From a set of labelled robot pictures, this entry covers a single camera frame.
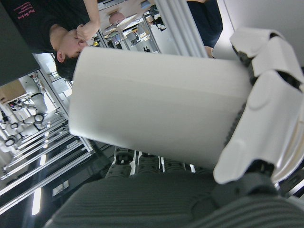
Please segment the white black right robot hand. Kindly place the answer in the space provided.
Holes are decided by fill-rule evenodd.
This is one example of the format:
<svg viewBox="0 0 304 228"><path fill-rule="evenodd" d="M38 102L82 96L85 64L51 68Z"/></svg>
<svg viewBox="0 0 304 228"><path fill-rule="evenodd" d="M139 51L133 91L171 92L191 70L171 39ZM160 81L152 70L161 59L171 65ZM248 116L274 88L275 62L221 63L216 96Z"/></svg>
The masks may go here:
<svg viewBox="0 0 304 228"><path fill-rule="evenodd" d="M239 28L239 61L85 48L70 132L141 151L82 186L48 228L301 228L275 185L304 158L304 75L277 31Z"/></svg>

